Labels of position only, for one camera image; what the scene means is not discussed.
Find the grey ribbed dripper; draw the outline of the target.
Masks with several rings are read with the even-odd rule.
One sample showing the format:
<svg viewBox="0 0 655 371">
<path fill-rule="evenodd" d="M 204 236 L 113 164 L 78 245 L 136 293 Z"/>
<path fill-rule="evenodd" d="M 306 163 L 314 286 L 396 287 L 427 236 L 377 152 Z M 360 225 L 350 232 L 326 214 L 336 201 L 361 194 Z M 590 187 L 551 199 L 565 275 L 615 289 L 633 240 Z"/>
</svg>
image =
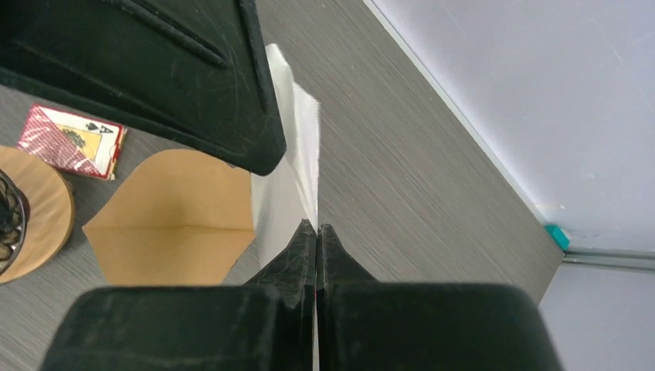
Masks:
<svg viewBox="0 0 655 371">
<path fill-rule="evenodd" d="M 25 194 L 1 171 L 1 274 L 8 270 L 26 238 L 30 205 Z"/>
</svg>

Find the white paper coffee filter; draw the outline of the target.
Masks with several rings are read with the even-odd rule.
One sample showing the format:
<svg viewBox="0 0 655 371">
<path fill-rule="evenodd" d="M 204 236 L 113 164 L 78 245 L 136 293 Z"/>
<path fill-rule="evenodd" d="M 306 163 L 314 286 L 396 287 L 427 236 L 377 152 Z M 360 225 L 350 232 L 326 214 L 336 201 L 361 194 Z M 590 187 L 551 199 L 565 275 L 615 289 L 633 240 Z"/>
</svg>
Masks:
<svg viewBox="0 0 655 371">
<path fill-rule="evenodd" d="M 318 229 L 319 101 L 298 84 L 280 47 L 266 46 L 287 150 L 266 176 L 253 175 L 252 214 L 260 267 L 290 242 L 302 220 Z"/>
</svg>

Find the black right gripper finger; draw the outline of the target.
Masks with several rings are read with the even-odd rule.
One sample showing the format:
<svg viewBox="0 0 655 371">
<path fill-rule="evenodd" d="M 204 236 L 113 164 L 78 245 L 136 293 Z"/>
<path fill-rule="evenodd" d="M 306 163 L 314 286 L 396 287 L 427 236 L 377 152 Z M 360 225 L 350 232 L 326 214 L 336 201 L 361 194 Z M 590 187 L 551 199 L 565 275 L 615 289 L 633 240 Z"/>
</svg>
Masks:
<svg viewBox="0 0 655 371">
<path fill-rule="evenodd" d="M 287 150 L 253 1 L 3 1 L 1 82 L 257 175 Z"/>
</svg>

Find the teal block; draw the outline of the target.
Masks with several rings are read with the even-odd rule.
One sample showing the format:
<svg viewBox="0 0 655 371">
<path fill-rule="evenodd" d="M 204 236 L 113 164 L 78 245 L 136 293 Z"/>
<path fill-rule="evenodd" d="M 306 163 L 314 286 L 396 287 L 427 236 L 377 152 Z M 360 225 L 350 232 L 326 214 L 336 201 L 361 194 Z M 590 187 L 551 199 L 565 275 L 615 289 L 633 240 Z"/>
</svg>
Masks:
<svg viewBox="0 0 655 371">
<path fill-rule="evenodd" d="M 562 250 L 567 251 L 570 246 L 568 234 L 556 224 L 547 224 L 544 226 L 547 234 L 553 239 L 555 244 Z"/>
</svg>

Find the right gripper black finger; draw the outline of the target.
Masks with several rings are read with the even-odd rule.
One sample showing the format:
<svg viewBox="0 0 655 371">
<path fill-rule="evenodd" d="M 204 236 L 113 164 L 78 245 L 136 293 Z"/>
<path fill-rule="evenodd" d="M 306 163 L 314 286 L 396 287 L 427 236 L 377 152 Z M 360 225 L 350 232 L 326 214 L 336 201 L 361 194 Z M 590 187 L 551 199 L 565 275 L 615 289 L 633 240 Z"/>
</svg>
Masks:
<svg viewBox="0 0 655 371">
<path fill-rule="evenodd" d="M 375 279 L 325 224 L 317 238 L 322 370 L 560 370 L 538 307 L 520 288 Z"/>
<path fill-rule="evenodd" d="M 67 312 L 43 370 L 310 370 L 317 235 L 304 220 L 240 286 L 106 287 Z"/>
</svg>

